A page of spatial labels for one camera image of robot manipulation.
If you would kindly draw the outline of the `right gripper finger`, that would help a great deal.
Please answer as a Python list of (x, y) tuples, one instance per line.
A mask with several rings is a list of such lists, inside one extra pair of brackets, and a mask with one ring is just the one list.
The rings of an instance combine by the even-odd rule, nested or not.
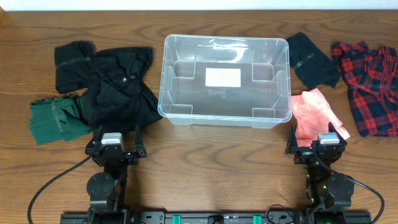
[(295, 128), (293, 125), (290, 125), (290, 133), (289, 138), (286, 145), (286, 153), (295, 153), (298, 148), (297, 138), (295, 135)]
[(328, 132), (335, 133), (339, 139), (343, 139), (344, 129), (341, 126), (335, 127), (332, 122), (328, 123)]

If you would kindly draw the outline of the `large black shirt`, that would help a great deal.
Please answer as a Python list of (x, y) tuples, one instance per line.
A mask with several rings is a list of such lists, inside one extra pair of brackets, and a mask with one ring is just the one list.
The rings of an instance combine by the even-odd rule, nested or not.
[(83, 118), (92, 131), (128, 133), (162, 119), (158, 99), (144, 83), (153, 61), (150, 47), (124, 47), (95, 53), (96, 80), (81, 98)]

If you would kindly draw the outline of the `green cloth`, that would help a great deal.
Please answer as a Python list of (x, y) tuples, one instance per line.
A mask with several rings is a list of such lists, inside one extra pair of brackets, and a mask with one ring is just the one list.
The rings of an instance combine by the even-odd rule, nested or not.
[(78, 96), (33, 101), (30, 112), (29, 129), (38, 145), (58, 140), (68, 142), (90, 132)]

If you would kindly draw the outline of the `black cloth with band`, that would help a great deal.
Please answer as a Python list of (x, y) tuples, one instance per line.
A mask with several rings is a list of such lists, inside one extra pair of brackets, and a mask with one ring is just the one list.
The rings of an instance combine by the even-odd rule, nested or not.
[(103, 64), (95, 56), (93, 43), (85, 40), (56, 47), (54, 60), (55, 89), (61, 94), (88, 88), (99, 79), (98, 69)]

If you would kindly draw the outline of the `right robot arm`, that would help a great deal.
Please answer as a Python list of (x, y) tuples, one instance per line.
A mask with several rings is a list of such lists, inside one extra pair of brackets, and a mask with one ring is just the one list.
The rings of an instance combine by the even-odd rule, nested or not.
[(295, 128), (290, 127), (285, 153), (294, 155), (294, 163), (303, 165), (307, 170), (306, 194), (314, 204), (311, 213), (351, 206), (354, 183), (331, 169), (332, 163), (342, 156), (346, 145), (347, 142), (331, 123), (328, 124), (328, 132), (319, 134), (309, 146), (299, 146)]

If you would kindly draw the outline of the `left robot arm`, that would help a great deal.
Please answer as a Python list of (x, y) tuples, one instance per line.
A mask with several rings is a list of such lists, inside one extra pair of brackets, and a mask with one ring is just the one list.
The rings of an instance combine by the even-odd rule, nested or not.
[(94, 174), (86, 185), (90, 196), (90, 208), (98, 213), (118, 211), (124, 202), (127, 184), (127, 167), (138, 165), (140, 158), (147, 156), (139, 126), (134, 130), (132, 152), (124, 152), (121, 133), (104, 133), (99, 130), (86, 145), (85, 153), (103, 168)]

